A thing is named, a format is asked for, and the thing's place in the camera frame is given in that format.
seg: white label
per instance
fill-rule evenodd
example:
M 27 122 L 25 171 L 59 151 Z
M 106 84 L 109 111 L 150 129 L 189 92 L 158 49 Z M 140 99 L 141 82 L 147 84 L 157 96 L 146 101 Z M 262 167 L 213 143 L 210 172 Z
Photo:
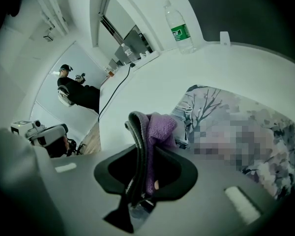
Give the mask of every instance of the white label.
M 132 54 L 132 51 L 130 50 L 130 48 L 128 50 L 125 51 L 126 55 L 129 56 L 130 54 Z
M 77 165 L 75 163 L 69 163 L 67 165 L 63 165 L 63 166 L 58 166 L 58 167 L 55 167 L 56 171 L 58 173 L 61 173 L 61 172 L 65 172 L 65 171 L 69 171 L 69 170 L 73 170 L 77 167 Z

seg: green bottle label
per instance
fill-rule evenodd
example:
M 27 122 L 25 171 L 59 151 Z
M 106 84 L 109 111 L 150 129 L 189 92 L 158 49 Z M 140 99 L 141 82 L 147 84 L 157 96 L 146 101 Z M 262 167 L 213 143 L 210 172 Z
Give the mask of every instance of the green bottle label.
M 181 41 L 190 37 L 186 24 L 172 28 L 172 33 L 176 41 Z

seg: water bottle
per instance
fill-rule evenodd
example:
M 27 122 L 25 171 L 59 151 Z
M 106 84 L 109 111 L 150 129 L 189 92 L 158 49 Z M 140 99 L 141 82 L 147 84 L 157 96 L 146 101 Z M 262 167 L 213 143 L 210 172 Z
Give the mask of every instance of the water bottle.
M 123 51 L 124 53 L 126 53 L 126 55 L 128 56 L 128 58 L 134 62 L 137 59 L 137 57 L 135 56 L 135 54 L 131 51 L 130 47 L 129 46 L 126 46 L 125 44 L 121 44 L 122 48 L 123 48 Z
M 192 53 L 194 51 L 193 43 L 182 15 L 172 7 L 168 0 L 165 2 L 164 8 L 167 23 L 172 30 L 180 52 L 182 54 Z

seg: wooden floor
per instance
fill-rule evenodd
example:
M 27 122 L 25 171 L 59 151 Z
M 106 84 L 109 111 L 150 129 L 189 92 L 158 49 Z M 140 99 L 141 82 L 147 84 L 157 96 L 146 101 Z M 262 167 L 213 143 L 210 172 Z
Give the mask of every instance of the wooden floor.
M 82 154 L 99 153 L 101 151 L 98 122 L 90 130 L 82 143 L 85 144 L 81 149 Z

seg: white table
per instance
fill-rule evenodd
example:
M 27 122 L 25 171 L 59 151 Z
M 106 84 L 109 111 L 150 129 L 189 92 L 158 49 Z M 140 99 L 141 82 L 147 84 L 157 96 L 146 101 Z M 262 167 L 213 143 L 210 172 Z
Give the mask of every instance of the white table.
M 101 87 L 100 110 L 128 66 Z M 124 127 L 131 111 L 169 114 L 187 89 L 206 85 L 258 101 L 295 121 L 295 64 L 269 52 L 249 47 L 208 45 L 189 55 L 177 49 L 135 72 L 119 87 L 99 122 L 102 150 L 133 144 Z

